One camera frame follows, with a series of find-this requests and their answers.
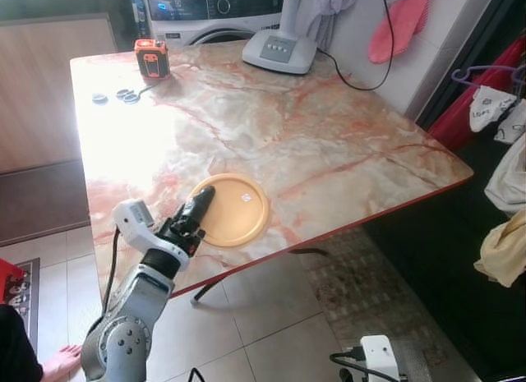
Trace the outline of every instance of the pink marble tabletop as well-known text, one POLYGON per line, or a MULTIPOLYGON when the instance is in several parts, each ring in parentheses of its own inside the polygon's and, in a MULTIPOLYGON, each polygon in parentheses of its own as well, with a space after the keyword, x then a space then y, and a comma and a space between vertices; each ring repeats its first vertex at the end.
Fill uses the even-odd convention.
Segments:
MULTIPOLYGON (((99 286, 108 280, 112 208, 143 199, 158 223, 218 173, 258 182, 270 221, 236 248, 201 243, 177 295, 467 180, 472 170, 376 94, 349 89, 316 57, 306 76, 241 60, 244 43, 173 50, 172 77, 125 105, 144 82, 133 53, 72 60, 99 286), (93 93, 109 102, 96 105, 93 93)), ((123 241, 116 283, 141 260, 123 241)))

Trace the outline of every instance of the yellow plate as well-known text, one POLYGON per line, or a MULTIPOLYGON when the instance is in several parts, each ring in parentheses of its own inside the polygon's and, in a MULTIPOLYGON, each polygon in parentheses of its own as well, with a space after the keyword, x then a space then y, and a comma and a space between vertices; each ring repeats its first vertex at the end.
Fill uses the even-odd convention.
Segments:
POLYGON ((190 196, 206 186, 215 188, 215 196, 201 222, 205 242, 238 246, 254 239, 265 227, 269 201, 257 183, 239 174, 219 174, 197 185, 190 196))

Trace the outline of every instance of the wooden cabinet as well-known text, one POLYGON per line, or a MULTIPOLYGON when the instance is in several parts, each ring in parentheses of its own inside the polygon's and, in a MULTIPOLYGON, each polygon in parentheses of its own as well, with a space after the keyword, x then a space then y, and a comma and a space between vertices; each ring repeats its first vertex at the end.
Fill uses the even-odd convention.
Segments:
POLYGON ((105 14, 0 23, 0 173, 80 158, 69 62, 114 52, 105 14))

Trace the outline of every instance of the tiled floor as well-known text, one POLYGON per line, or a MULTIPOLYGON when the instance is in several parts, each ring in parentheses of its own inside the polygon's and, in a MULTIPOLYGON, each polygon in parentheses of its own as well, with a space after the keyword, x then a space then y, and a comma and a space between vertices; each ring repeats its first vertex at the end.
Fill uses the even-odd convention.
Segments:
MULTIPOLYGON (((90 229, 6 246, 0 257, 40 257, 38 358, 81 343, 101 307, 90 229)), ((296 256, 226 278, 198 306, 191 295, 170 300, 156 324, 148 381, 186 382, 193 366, 207 382, 339 380, 328 360, 339 345, 296 256)), ((69 380, 85 377, 78 371, 69 380)))

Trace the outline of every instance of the purple hanger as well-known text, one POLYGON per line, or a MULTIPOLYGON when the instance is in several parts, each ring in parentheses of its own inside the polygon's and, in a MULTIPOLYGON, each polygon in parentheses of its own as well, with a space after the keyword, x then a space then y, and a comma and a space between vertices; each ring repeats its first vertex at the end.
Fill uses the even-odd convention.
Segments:
POLYGON ((461 84, 467 85, 467 86, 474 86, 476 88, 480 87, 479 84, 476 84, 471 81, 467 81, 469 77, 471 76, 471 71, 480 71, 480 70, 488 70, 488 69, 495 69, 495 70, 505 70, 505 71, 512 71, 511 73, 511 79, 513 82, 516 82, 521 85, 526 85, 526 82, 524 82, 521 79, 521 76, 524 77, 524 69, 526 68, 526 65, 522 65, 519 67, 510 67, 510 66, 471 66, 468 67, 466 70, 466 73, 464 76, 460 76, 459 74, 463 71, 461 68, 457 68, 455 71, 451 73, 451 78, 453 81, 457 81, 461 84))

